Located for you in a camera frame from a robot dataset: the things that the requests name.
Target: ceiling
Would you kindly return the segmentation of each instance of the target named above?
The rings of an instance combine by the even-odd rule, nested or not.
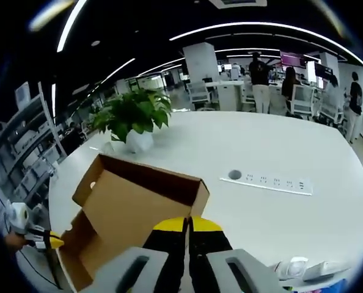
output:
[[[301,27],[324,35],[363,57],[363,46],[360,41],[354,42],[355,34],[351,33],[357,32],[358,37],[363,38],[363,23],[351,21],[354,19],[351,11],[333,6],[341,19],[353,29],[339,33],[329,19],[307,0],[268,0],[267,7],[221,10],[209,0],[153,0],[139,4],[127,0],[87,0],[70,31],[64,50],[57,53],[59,38],[73,6],[60,13],[41,31],[29,33],[29,20],[45,3],[47,1],[26,0],[23,5],[23,1],[9,1],[10,9],[4,7],[8,4],[0,4],[1,15],[10,20],[0,24],[0,39],[4,36],[0,40],[0,120],[7,121],[17,111],[13,91],[25,81],[35,85],[34,88],[37,81],[42,81],[49,105],[51,84],[56,83],[58,115],[74,100],[84,99],[96,82],[104,80],[130,59],[136,60],[109,78],[99,90],[120,78],[136,76],[181,58],[183,47],[198,42],[209,42],[216,50],[255,47],[308,54],[328,49],[339,54],[340,59],[359,64],[351,55],[327,41],[281,27],[220,27],[169,40],[215,24],[266,21]],[[91,46],[96,40],[100,44]],[[218,59],[226,58],[227,54],[219,53]],[[85,84],[90,84],[85,91],[72,96],[75,89]]]

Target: green leaves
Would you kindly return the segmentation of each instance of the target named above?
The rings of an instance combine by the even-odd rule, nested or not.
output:
[[[109,99],[95,114],[93,126],[101,132],[109,129],[119,140],[126,142],[127,134],[133,129],[142,134],[153,132],[153,123],[161,128],[168,126],[171,102],[167,96],[154,90],[140,89]]]

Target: potted plant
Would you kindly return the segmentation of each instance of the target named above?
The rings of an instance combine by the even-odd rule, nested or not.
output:
[[[101,132],[111,131],[112,141],[122,141],[133,152],[153,145],[154,124],[168,126],[171,115],[169,98],[154,90],[137,90],[107,101],[95,114],[93,126]]]

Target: power strip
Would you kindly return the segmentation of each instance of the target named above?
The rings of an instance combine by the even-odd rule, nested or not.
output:
[[[263,175],[256,172],[232,170],[226,177],[220,178],[220,180],[246,186],[287,192],[289,194],[311,196],[313,192],[312,184],[309,180]]]

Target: ceiling vent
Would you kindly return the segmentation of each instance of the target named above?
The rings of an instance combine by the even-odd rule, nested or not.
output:
[[[246,6],[260,6],[266,7],[267,0],[209,0],[218,9],[233,8],[233,7],[246,7]]]

